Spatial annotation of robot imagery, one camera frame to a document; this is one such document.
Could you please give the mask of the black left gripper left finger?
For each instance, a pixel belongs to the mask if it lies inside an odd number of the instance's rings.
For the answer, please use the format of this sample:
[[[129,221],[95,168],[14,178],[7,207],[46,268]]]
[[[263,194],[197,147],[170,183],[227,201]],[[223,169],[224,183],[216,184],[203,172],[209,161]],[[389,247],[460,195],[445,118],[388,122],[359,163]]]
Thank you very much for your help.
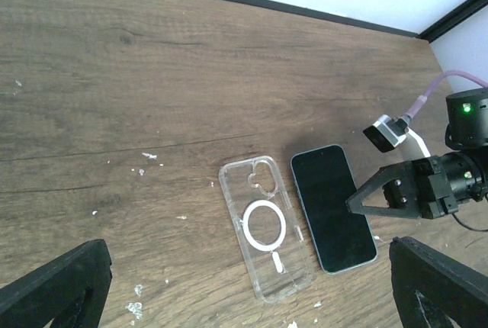
[[[97,327],[111,280],[106,242],[85,242],[1,288],[1,326]]]

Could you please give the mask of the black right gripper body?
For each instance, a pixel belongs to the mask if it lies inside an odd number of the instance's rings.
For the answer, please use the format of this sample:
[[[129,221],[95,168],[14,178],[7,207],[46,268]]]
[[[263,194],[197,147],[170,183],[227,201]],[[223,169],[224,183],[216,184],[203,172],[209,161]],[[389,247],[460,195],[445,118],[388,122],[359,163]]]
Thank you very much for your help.
[[[457,155],[432,156],[394,167],[393,179],[383,186],[395,217],[433,220],[459,211],[456,198],[464,161]]]

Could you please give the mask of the dark teal smartphone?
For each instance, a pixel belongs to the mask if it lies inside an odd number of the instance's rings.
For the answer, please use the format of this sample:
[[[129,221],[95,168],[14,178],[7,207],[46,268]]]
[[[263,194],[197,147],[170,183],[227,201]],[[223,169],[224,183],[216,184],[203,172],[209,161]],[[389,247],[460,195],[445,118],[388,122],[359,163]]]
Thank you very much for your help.
[[[344,149],[334,144],[298,153],[291,171],[322,270],[333,275],[373,262],[368,219],[346,204],[356,185]]]

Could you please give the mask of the clear phone case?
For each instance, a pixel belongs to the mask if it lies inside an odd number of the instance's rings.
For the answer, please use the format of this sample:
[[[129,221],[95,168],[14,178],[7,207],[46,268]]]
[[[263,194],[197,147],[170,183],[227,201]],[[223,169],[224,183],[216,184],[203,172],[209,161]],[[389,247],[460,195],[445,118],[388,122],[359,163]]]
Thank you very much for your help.
[[[227,163],[219,182],[255,296],[276,304],[310,285],[312,263],[275,160]]]

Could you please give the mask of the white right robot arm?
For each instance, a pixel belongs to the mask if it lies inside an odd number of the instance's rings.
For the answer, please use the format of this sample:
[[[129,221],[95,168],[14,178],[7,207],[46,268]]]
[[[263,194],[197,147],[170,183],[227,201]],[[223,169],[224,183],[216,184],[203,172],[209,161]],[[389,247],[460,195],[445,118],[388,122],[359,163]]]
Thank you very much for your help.
[[[380,168],[347,201],[354,214],[435,219],[458,212],[460,204],[487,197],[487,90],[446,98],[450,152],[410,153]]]

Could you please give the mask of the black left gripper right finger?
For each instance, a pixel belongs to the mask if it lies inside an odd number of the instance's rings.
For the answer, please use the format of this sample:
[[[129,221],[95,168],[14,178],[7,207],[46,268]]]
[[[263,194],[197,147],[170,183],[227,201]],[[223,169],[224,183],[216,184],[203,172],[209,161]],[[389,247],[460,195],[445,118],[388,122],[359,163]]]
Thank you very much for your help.
[[[391,283],[404,327],[486,327],[487,277],[412,237],[390,244]]]

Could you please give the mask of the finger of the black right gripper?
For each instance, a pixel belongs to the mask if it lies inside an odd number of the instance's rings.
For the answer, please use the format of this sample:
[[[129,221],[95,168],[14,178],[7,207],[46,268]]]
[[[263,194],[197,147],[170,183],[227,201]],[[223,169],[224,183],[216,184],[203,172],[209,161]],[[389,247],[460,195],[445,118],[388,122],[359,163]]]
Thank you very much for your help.
[[[349,197],[346,201],[349,211],[353,213],[353,205],[363,205],[364,199],[380,188],[383,189],[387,207],[416,209],[413,163],[400,162],[381,167]]]
[[[391,207],[371,207],[371,206],[363,206],[360,205],[353,205],[352,212],[354,214],[362,214],[362,215],[373,215],[373,216],[382,216],[382,217],[396,217],[396,218],[420,218],[421,214],[416,210],[410,209],[399,209],[399,208],[391,208]]]

